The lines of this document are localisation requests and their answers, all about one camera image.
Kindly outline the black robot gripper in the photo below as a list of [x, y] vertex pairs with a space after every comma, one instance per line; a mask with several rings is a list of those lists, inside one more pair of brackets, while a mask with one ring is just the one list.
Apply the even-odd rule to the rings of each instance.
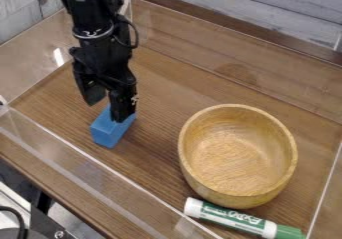
[[122, 123], [136, 110], [136, 78], [130, 70], [130, 29], [73, 31], [79, 46], [69, 49], [73, 77], [85, 103], [92, 106], [108, 91], [111, 120]]

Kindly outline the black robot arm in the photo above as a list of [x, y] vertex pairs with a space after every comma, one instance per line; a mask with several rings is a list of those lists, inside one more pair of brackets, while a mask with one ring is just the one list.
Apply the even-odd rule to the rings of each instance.
[[139, 46], [138, 29], [120, 14], [123, 0], [61, 2], [79, 41], [69, 55], [80, 94], [88, 105], [108, 99], [109, 119], [120, 123], [136, 109], [136, 77], [130, 70], [130, 59]]

